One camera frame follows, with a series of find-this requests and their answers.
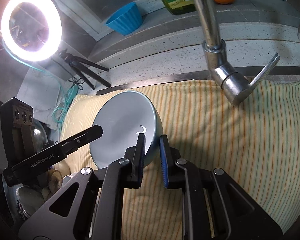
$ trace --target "ribbed blue cup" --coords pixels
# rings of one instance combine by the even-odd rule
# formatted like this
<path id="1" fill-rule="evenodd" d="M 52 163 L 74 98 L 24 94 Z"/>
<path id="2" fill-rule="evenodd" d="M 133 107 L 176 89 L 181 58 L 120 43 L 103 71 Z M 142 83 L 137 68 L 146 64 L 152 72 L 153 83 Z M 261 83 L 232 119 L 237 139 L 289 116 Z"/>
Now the ribbed blue cup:
<path id="1" fill-rule="evenodd" d="M 142 17 L 135 2 L 128 3 L 117 10 L 106 22 L 111 29 L 128 35 L 142 24 Z"/>

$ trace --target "black tripod leg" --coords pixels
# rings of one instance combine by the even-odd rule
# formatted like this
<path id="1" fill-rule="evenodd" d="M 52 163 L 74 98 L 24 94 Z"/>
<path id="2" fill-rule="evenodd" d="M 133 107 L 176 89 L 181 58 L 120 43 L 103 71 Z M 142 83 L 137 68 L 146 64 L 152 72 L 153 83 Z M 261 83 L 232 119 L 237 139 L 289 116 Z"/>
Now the black tripod leg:
<path id="1" fill-rule="evenodd" d="M 91 84 L 91 82 L 86 78 L 86 76 L 83 75 L 83 74 L 81 73 L 80 70 L 76 69 L 75 67 L 72 67 L 71 65 L 70 65 L 70 68 L 71 68 L 74 72 L 76 72 L 76 74 L 77 74 L 79 77 L 81 77 L 82 80 L 83 80 L 84 82 L 86 82 L 86 83 L 88 84 L 89 87 L 91 87 L 91 88 L 94 90 L 94 86 L 93 86 L 93 85 Z"/>
<path id="2" fill-rule="evenodd" d="M 101 84 L 103 84 L 106 87 L 111 87 L 111 84 L 107 81 L 105 81 L 102 77 L 99 77 L 96 73 L 94 73 L 92 70 L 88 69 L 86 66 L 82 65 L 79 62 L 75 63 L 75 66 L 73 66 L 77 69 L 79 69 L 81 72 L 91 76 L 93 79 L 97 80 L 98 82 L 100 82 Z"/>
<path id="3" fill-rule="evenodd" d="M 100 66 L 100 65 L 98 65 L 98 64 L 96 64 L 96 63 L 93 63 L 93 62 L 91 62 L 91 61 L 89 61 L 89 60 L 86 60 L 86 59 L 84 59 L 84 58 L 82 58 L 82 57 L 77 57 L 77 56 L 75 56 L 75 59 L 76 59 L 77 61 L 81 62 L 81 63 L 90 65 L 90 66 L 92 66 L 92 67 L 95 67 L 95 68 L 98 68 L 98 69 L 101 69 L 101 70 L 104 70 L 104 71 L 109 71 L 109 69 L 107 69 L 106 67 Z"/>

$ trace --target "chrome faucet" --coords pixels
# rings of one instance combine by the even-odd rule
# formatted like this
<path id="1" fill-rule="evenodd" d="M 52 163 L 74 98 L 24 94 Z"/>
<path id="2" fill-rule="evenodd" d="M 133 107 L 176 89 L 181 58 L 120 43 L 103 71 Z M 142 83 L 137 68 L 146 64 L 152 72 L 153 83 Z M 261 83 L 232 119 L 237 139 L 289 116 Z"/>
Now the chrome faucet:
<path id="1" fill-rule="evenodd" d="M 202 25 L 205 41 L 203 50 L 211 77 L 223 89 L 226 98 L 232 105 L 244 101 L 256 86 L 269 74 L 280 60 L 276 53 L 271 61 L 249 83 L 227 61 L 226 44 L 220 37 L 219 25 L 213 0 L 194 0 Z"/>

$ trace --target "yellow striped fabric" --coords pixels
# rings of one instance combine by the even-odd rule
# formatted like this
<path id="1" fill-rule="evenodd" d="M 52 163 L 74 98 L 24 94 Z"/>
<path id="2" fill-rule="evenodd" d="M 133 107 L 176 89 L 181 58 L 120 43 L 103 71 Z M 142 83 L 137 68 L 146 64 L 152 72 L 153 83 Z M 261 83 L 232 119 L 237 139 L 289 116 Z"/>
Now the yellow striped fabric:
<path id="1" fill-rule="evenodd" d="M 170 146 L 198 167 L 223 168 L 285 232 L 300 214 L 300 82 L 263 81 L 232 107 L 214 81 L 186 81 L 133 89 L 156 107 Z M 93 123 L 115 94 L 78 95 L 62 139 Z M 96 168 L 89 146 L 66 158 L 71 172 Z M 166 190 L 160 157 L 145 168 L 141 189 L 126 189 L 122 239 L 181 239 L 180 190 Z"/>

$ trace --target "silver bolt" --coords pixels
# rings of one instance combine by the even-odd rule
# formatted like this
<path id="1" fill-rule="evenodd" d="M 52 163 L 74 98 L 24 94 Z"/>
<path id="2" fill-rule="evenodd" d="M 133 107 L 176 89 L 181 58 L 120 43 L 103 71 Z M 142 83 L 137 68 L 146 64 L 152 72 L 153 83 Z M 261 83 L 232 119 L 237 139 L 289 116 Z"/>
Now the silver bolt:
<path id="1" fill-rule="evenodd" d="M 187 160 L 185 159 L 177 159 L 177 164 L 179 165 L 185 165 L 187 163 Z"/>
<path id="2" fill-rule="evenodd" d="M 214 169 L 214 174 L 216 174 L 216 175 L 223 175 L 224 172 L 225 171 L 221 168 Z"/>
<path id="3" fill-rule="evenodd" d="M 121 165 L 127 165 L 130 161 L 127 158 L 122 158 L 119 160 L 119 163 Z"/>
<path id="4" fill-rule="evenodd" d="M 81 174 L 83 174 L 83 175 L 88 175 L 90 172 L 91 172 L 91 169 L 88 167 L 81 169 Z"/>

